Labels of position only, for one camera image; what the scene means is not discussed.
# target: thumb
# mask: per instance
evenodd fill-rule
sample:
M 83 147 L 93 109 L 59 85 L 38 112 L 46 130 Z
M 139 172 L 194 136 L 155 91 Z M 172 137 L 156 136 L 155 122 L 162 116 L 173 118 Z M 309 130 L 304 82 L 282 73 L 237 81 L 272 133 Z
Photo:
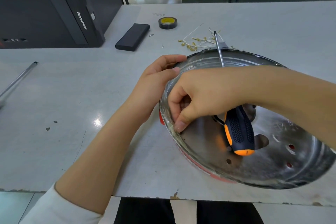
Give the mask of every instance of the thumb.
M 193 120 L 198 118 L 193 101 L 182 110 L 179 117 L 176 119 L 174 129 L 176 132 L 181 133 Z
M 179 67 L 174 67 L 173 69 L 166 69 L 161 71 L 160 74 L 160 79 L 166 84 L 168 81 L 174 79 L 179 75 L 180 68 Z

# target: hand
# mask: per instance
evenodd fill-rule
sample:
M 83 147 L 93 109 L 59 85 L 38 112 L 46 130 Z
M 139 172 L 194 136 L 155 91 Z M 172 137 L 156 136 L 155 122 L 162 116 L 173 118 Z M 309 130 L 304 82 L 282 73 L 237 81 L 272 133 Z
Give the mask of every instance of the hand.
M 141 75 L 127 102 L 135 106 L 142 122 L 148 120 L 162 97 L 168 81 L 178 76 L 180 69 L 171 69 L 176 62 L 185 61 L 185 55 L 163 55 L 149 65 Z
M 194 119 L 217 115 L 248 103 L 249 67 L 207 68 L 181 75 L 168 96 L 175 130 L 183 131 Z

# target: right hand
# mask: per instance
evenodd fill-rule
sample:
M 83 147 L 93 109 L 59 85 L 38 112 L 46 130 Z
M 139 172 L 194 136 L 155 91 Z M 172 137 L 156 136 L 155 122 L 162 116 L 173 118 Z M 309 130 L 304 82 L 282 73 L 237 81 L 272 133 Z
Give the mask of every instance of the right hand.
M 180 133 L 198 117 L 218 115 L 247 103 L 249 71 L 249 67 L 226 67 L 183 73 L 168 96 L 174 129 Z

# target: black computer case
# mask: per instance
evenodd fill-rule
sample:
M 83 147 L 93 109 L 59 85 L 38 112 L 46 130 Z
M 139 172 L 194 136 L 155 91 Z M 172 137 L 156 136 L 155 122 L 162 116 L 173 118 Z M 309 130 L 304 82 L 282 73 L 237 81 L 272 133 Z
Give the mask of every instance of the black computer case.
M 0 0 L 1 48 L 100 47 L 123 0 Z

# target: electrical tape roll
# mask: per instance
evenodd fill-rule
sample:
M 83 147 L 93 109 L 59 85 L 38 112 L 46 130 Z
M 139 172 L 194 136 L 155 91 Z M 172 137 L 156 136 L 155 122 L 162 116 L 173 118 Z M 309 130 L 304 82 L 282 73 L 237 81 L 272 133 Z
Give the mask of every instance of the electrical tape roll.
M 159 19 L 159 27 L 162 29 L 173 29 L 177 27 L 177 19 L 174 17 L 163 17 Z

